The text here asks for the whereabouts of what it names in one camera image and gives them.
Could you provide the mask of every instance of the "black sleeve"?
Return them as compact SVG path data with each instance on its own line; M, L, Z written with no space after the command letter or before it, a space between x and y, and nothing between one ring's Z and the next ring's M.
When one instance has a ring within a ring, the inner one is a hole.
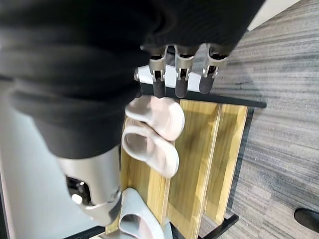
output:
M86 158L120 143L134 68L149 60L140 45L157 25L148 2L1 1L0 74L14 78L13 105L53 154Z
M2 0L0 75L49 150L87 158L120 143L140 49L214 43L229 54L264 0Z

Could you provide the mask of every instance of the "white wall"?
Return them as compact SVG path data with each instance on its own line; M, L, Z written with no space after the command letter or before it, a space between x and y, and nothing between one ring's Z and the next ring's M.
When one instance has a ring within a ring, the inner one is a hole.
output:
M61 239L96 226L70 200L64 177L33 125L4 99L0 81L0 170L12 239Z

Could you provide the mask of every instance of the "shoe rack shelf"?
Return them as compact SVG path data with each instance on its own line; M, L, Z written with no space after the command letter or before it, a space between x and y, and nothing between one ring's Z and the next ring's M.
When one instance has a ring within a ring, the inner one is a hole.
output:
M141 82L152 82L146 70L140 70L139 74ZM173 94L173 83L167 82L170 74L175 76L174 68L166 67L166 96L173 97L169 95ZM198 88L198 83L198 76L191 73L189 88L196 85ZM148 84L142 84L143 94L152 94L152 86ZM196 91L187 95L192 95L191 100L180 100L185 127L180 137L172 142L179 154L176 175L171 179L163 178L122 150L121 180L123 190L132 187L139 192L162 226L169 220L186 239L200 238L199 227L205 213L220 225L205 237L214 239L238 220L237 215L228 220L224 217L247 109L264 108L266 103L223 96L203 97ZM118 220L106 227L106 234L117 229Z

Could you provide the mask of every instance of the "black shoe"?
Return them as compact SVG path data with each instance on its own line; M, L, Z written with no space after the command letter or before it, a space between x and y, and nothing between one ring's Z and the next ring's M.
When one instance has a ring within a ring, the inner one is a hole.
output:
M319 233L319 212L298 208L295 210L294 217L304 227Z

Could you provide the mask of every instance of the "wooden shelf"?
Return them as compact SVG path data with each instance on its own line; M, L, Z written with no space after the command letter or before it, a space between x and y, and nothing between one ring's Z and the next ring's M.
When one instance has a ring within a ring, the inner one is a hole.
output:
M176 140L179 169L170 180L167 217L187 239L197 238L221 106L181 100L185 127Z
M197 239L202 213L221 224L235 170L247 107L180 100L185 127L175 146L177 174L161 177L121 152L122 189L135 188L159 223L169 219L186 239ZM118 220L106 233L118 229Z
M204 212L220 225L225 217L247 116L246 106L223 105Z

